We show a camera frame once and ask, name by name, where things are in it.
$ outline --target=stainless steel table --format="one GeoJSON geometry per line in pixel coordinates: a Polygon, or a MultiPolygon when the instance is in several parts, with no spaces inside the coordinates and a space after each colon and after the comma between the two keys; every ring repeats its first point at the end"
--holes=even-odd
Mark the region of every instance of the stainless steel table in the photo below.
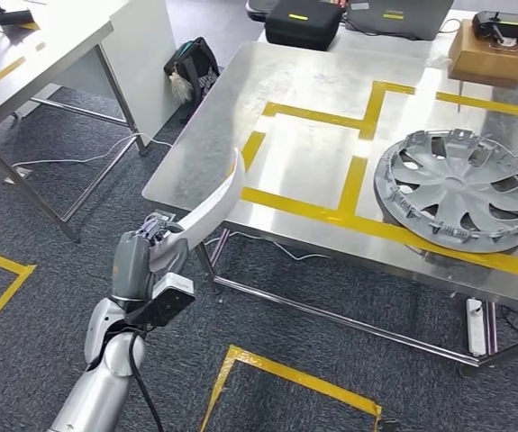
{"type": "MultiPolygon", "coordinates": [[[[120,92],[117,79],[100,46],[104,37],[113,31],[106,12],[97,13],[97,10],[92,9],[89,13],[79,13],[79,10],[76,7],[69,8],[68,2],[53,4],[55,7],[36,4],[28,4],[28,6],[32,10],[40,30],[27,33],[24,29],[14,29],[8,33],[10,36],[7,37],[0,28],[0,122],[86,53],[96,50],[101,65],[117,96],[125,119],[117,119],[61,103],[39,99],[36,99],[36,102],[97,120],[127,126],[132,133],[138,132],[124,96],[120,92]]],[[[0,169],[10,177],[21,192],[58,224],[67,236],[78,240],[79,236],[67,222],[133,143],[136,143],[141,152],[145,149],[140,136],[129,139],[62,216],[53,210],[1,155],[0,169]]]]}
{"type": "Polygon", "coordinates": [[[518,89],[464,84],[420,59],[352,50],[336,55],[264,43],[243,45],[143,190],[157,208],[182,215],[218,185],[232,148],[245,158],[246,187],[225,221],[232,230],[351,259],[433,287],[487,301],[490,355],[475,358],[290,301],[215,274],[217,284],[324,316],[451,358],[492,365],[494,304],[518,308],[518,249],[468,254],[438,247],[393,225],[373,187],[382,153],[407,133],[462,128],[518,153],[518,89]]]}

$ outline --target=black cable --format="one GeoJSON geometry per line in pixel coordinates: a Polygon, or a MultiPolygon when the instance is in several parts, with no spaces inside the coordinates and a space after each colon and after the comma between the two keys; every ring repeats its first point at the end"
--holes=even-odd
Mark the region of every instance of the black cable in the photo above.
{"type": "Polygon", "coordinates": [[[131,343],[129,345],[129,360],[130,360],[131,370],[132,371],[134,377],[136,378],[136,383],[138,384],[138,386],[140,387],[140,390],[142,392],[142,396],[144,397],[144,400],[147,402],[147,405],[148,405],[148,408],[150,409],[150,412],[153,414],[154,422],[157,423],[157,429],[159,432],[164,432],[165,429],[163,429],[163,424],[160,423],[160,417],[159,416],[159,413],[157,411],[157,408],[154,407],[154,403],[152,399],[150,399],[150,395],[148,394],[148,390],[147,390],[146,385],[144,385],[144,382],[142,381],[142,377],[140,376],[138,368],[136,367],[136,363],[135,363],[133,352],[134,342],[138,335],[138,330],[135,331],[132,337],[131,337],[131,343]]]}
{"type": "Polygon", "coordinates": [[[509,317],[509,314],[511,312],[514,312],[514,310],[509,308],[507,306],[501,306],[500,307],[500,315],[505,320],[505,322],[509,324],[509,326],[511,329],[513,329],[518,333],[518,327],[515,326],[515,324],[513,324],[513,322],[509,317]]]}
{"type": "Polygon", "coordinates": [[[413,33],[391,33],[388,31],[366,31],[361,30],[353,24],[351,20],[344,18],[345,23],[348,23],[355,32],[363,33],[365,36],[392,36],[395,38],[407,39],[409,41],[422,41],[419,36],[413,33]]]}

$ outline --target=cardboard box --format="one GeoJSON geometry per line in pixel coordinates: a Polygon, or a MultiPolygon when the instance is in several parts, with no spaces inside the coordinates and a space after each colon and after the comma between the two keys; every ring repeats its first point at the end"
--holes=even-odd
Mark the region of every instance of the cardboard box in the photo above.
{"type": "Polygon", "coordinates": [[[469,20],[462,20],[449,50],[449,77],[490,86],[518,86],[518,43],[512,48],[493,38],[477,39],[469,20]]]}

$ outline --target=floor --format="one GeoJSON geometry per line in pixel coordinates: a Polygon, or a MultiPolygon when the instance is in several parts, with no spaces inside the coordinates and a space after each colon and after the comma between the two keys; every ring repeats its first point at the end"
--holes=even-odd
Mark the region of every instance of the floor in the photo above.
{"type": "MultiPolygon", "coordinates": [[[[167,3],[178,42],[202,34],[222,65],[238,43],[261,31],[260,24],[246,19],[243,1],[167,3]],[[225,29],[228,29],[228,41],[221,36],[225,29]]],[[[69,89],[53,97],[120,115],[115,103],[100,97],[69,89]]],[[[174,142],[181,131],[183,114],[175,114],[157,138],[174,142]]],[[[0,152],[13,163],[88,158],[127,133],[39,108],[21,121],[0,125],[0,152]]],[[[72,221],[83,238],[80,244],[68,241],[0,175],[0,256],[36,266],[0,311],[0,431],[46,430],[83,371],[86,328],[94,305],[110,289],[114,247],[121,233],[137,228],[152,210],[140,192],[166,152],[165,146],[153,146],[144,157],[135,151],[126,156],[72,221]]],[[[37,166],[30,181],[65,210],[104,163],[37,166]]],[[[450,292],[325,258],[296,263],[271,243],[242,237],[228,243],[218,270],[273,293],[465,351],[465,299],[450,292]]],[[[431,355],[239,292],[216,292],[194,257],[184,275],[194,281],[197,300],[149,336],[143,369],[166,431],[200,430],[217,374],[228,348],[237,346],[374,401],[383,408],[391,430],[518,432],[518,360],[465,379],[456,364],[431,355]]],[[[0,295],[13,279],[0,269],[0,295]]],[[[518,313],[510,318],[518,328],[518,313]]],[[[505,319],[499,320],[498,331],[502,346],[518,340],[505,319]]],[[[373,418],[360,409],[239,362],[228,374],[205,430],[370,431],[372,426],[373,418]]],[[[133,387],[117,430],[156,428],[133,387]]]]}

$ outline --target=black bag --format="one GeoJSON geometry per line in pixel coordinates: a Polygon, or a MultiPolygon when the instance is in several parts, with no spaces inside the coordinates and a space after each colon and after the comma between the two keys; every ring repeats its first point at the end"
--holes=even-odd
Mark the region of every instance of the black bag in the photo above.
{"type": "Polygon", "coordinates": [[[215,54],[203,38],[183,43],[164,67],[171,76],[177,73],[193,87],[192,110],[190,117],[220,75],[215,54]]]}
{"type": "Polygon", "coordinates": [[[320,0],[280,0],[267,16],[267,41],[278,45],[326,51],[343,15],[337,4],[320,0]]]}

